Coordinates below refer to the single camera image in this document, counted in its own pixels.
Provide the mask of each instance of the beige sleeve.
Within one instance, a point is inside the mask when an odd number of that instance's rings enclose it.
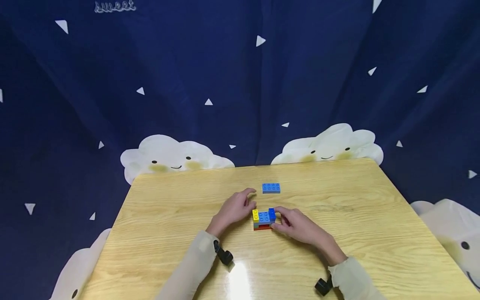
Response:
[[[215,236],[200,231],[178,267],[166,281],[156,300],[192,300],[216,257]]]
[[[333,286],[340,289],[345,300],[386,300],[355,257],[328,267],[328,270],[332,275]]]

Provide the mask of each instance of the hand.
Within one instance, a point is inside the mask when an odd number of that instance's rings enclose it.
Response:
[[[241,192],[234,193],[228,198],[218,213],[213,216],[206,232],[219,238],[228,226],[249,216],[257,206],[257,202],[248,199],[248,195],[253,192],[257,191],[247,188]]]
[[[273,223],[271,225],[273,230],[315,246],[325,256],[329,265],[336,265],[347,259],[335,239],[300,210],[282,206],[275,207],[274,210],[280,213],[281,224]]]

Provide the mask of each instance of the yellow lego brick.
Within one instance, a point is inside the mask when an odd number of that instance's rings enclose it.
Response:
[[[252,215],[253,215],[253,222],[254,223],[260,222],[260,219],[258,217],[258,209],[252,210]]]

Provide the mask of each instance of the table surface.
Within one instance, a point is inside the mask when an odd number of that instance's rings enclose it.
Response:
[[[279,182],[281,194],[261,194]],[[257,189],[261,211],[296,207],[355,256],[388,299],[473,299],[477,290],[381,169],[369,159],[187,171],[138,177],[123,204],[83,300],[152,300],[199,230],[225,199]],[[314,251],[252,218],[229,230],[196,299],[320,299],[326,270]],[[341,299],[330,292],[324,299]]]

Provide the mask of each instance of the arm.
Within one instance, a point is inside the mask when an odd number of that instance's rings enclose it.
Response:
[[[345,300],[386,300],[373,285],[372,279],[354,257],[347,257],[335,239],[298,209],[276,207],[281,223],[272,228],[300,242],[316,247],[328,262],[334,287]]]
[[[187,250],[181,263],[163,285],[156,300],[192,300],[198,286],[210,272],[216,257],[213,242],[231,224],[244,219],[255,208],[256,202],[247,196],[254,189],[233,194],[223,203],[205,231],[200,231]]]

